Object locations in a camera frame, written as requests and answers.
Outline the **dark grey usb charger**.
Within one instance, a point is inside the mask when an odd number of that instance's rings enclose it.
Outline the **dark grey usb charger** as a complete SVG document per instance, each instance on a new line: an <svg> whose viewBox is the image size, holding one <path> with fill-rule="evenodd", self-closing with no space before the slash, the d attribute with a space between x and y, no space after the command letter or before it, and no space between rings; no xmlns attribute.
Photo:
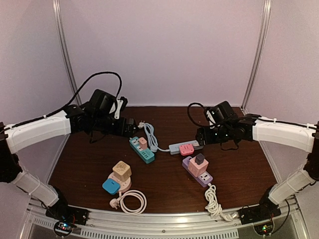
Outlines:
<svg viewBox="0 0 319 239"><path fill-rule="evenodd" d="M199 153L198 155L196 155L195 157L195 163L197 165L202 164L205 161L205 156L202 153Z"/></svg>

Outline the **pink square plug adapter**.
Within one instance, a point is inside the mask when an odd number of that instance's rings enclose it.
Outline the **pink square plug adapter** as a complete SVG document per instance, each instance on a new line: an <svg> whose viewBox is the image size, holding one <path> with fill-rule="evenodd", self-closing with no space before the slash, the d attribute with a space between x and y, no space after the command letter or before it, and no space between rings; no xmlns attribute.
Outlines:
<svg viewBox="0 0 319 239"><path fill-rule="evenodd" d="M192 155L194 151L193 144L191 143L181 144L179 146L179 152L182 156Z"/></svg>

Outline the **pink cube socket adapter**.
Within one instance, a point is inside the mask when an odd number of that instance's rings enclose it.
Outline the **pink cube socket adapter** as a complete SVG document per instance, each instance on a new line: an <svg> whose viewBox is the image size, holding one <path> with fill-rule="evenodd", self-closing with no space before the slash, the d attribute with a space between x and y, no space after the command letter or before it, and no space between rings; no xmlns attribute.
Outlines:
<svg viewBox="0 0 319 239"><path fill-rule="evenodd" d="M190 171L190 173L193 176L198 177L198 176L200 176L202 173L204 173L206 171L208 165L209 165L209 162L206 159L205 159L205 161L202 164L197 165L195 163L195 158L192 158L189 161L188 170Z"/></svg>

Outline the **light blue power strip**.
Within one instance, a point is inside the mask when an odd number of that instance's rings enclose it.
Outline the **light blue power strip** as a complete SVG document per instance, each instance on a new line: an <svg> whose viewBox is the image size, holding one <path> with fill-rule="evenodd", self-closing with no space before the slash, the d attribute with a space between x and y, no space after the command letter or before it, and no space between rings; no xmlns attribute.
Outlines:
<svg viewBox="0 0 319 239"><path fill-rule="evenodd" d="M194 150L199 150L203 149L203 146L199 145L199 143L196 140L191 140L191 141L186 141L186 142L180 142L180 143L175 143L175 144L170 144L169 147L169 152L171 155L175 154L180 154L179 147L184 144L192 144Z"/></svg>

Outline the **purple power strip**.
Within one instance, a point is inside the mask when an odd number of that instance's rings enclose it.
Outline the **purple power strip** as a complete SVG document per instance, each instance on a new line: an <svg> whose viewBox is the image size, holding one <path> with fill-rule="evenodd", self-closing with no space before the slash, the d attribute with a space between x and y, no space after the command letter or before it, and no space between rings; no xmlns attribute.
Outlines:
<svg viewBox="0 0 319 239"><path fill-rule="evenodd" d="M206 188L209 183L212 182L213 177L207 172L204 171L199 176L195 177L195 175L188 169L189 161L191 157L188 156L182 160L182 167L203 187Z"/></svg>

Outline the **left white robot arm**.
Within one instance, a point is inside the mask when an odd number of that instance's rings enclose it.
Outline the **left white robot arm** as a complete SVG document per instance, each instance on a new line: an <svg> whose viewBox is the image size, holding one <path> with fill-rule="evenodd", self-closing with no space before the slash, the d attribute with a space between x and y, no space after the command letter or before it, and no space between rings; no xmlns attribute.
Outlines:
<svg viewBox="0 0 319 239"><path fill-rule="evenodd" d="M123 106L112 103L109 107L95 107L89 103L81 106L64 107L52 116L23 125L0 126L0 181L12 183L39 199L61 221L72 216L63 194L57 189L41 182L35 176L22 169L17 152L36 143L57 136L85 132L102 135L131 137L138 127L134 119L120 116Z"/></svg>

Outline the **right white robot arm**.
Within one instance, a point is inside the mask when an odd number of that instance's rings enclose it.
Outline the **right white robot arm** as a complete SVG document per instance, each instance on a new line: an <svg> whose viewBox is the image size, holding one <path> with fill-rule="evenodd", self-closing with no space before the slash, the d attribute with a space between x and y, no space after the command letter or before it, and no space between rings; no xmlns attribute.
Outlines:
<svg viewBox="0 0 319 239"><path fill-rule="evenodd" d="M319 126L268 119L248 114L216 120L211 125L200 126L195 139L200 145L222 145L232 140L235 145L242 140L265 141L286 145L308 153L305 165L299 167L286 180L270 187L259 201L256 216L267 219L275 207L288 197L319 180Z"/></svg>

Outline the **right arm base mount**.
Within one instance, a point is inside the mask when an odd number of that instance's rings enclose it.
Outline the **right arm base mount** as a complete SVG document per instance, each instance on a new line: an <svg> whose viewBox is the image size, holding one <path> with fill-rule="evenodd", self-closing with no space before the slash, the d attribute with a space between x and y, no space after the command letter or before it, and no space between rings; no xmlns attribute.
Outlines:
<svg viewBox="0 0 319 239"><path fill-rule="evenodd" d="M252 224L259 236L270 236L275 231L274 217L281 215L279 208L268 209L263 206L244 206L239 211L242 225Z"/></svg>

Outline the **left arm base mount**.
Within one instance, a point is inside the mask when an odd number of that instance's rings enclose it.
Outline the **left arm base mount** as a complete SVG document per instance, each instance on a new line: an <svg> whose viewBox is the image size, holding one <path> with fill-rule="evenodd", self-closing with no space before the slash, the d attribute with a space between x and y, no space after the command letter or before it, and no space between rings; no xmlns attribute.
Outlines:
<svg viewBox="0 0 319 239"><path fill-rule="evenodd" d="M47 217L57 220L53 225L53 231L58 237L67 237L79 229L78 225L86 225L89 215L89 211L86 209L71 206L53 208L44 204L41 206L46 209L45 215Z"/></svg>

